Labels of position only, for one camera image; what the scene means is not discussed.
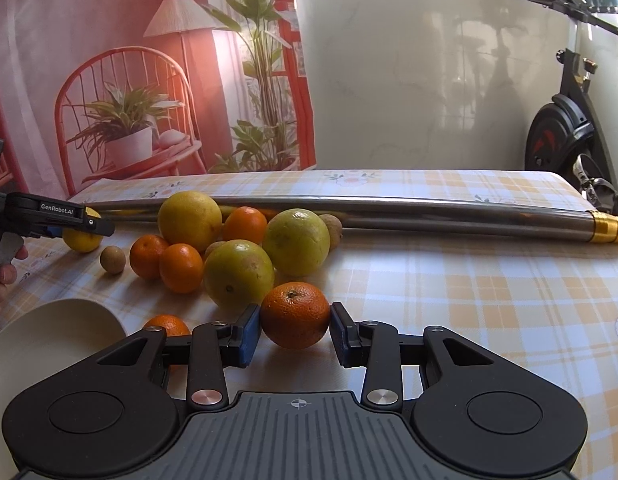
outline metal pivot screw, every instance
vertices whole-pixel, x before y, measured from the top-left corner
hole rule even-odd
[[[582,62],[583,62],[583,65],[585,66],[585,70],[589,72],[590,74],[595,74],[596,70],[598,70],[598,64],[592,59],[588,59],[585,57],[582,59]]]
[[[217,390],[198,390],[191,394],[191,400],[196,404],[210,406],[211,404],[217,404],[223,400],[223,394]]]
[[[367,394],[367,400],[379,406],[388,406],[398,400],[398,394],[391,390],[372,390]]]

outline tablecloth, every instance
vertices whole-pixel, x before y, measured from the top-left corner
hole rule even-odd
[[[588,203],[549,173],[498,171],[300,171],[99,181],[77,202],[169,196],[198,189],[215,195],[333,194],[446,198],[588,210]],[[103,245],[125,250],[151,225],[121,224]],[[226,319],[204,291],[177,296],[138,279],[129,267],[106,276],[99,251],[72,253],[61,240],[30,240],[16,262],[19,281],[0,329],[57,298],[98,301],[128,333],[155,314],[182,317],[190,328]],[[588,436],[573,472],[618,480],[618,245],[496,237],[346,231],[341,246],[310,280],[353,319],[378,319],[401,333],[448,327],[565,388],[582,403]],[[338,365],[329,337],[286,351],[263,336],[253,363],[227,368],[238,390],[361,390],[364,369]],[[406,398],[422,392],[416,367],[404,367]]]

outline lamp shade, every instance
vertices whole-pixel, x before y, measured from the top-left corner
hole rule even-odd
[[[223,25],[209,16],[194,0],[163,0],[147,25],[144,37],[220,27]]]

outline metal rod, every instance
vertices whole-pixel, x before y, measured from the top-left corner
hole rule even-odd
[[[331,213],[343,227],[516,236],[618,243],[618,217],[589,211],[421,198],[364,196],[217,196],[225,216],[248,205],[269,217],[290,208]],[[92,203],[103,218],[118,222],[155,222],[165,199]]]

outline human hand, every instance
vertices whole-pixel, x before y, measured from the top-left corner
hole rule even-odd
[[[24,260],[27,256],[29,256],[29,253],[27,252],[27,247],[25,246],[22,246],[16,253],[16,258],[18,260]],[[12,264],[7,264],[0,268],[0,304],[2,301],[4,301],[4,298],[7,295],[6,285],[11,285],[13,282],[16,281],[17,277],[18,272],[16,271],[16,267],[14,267]]]

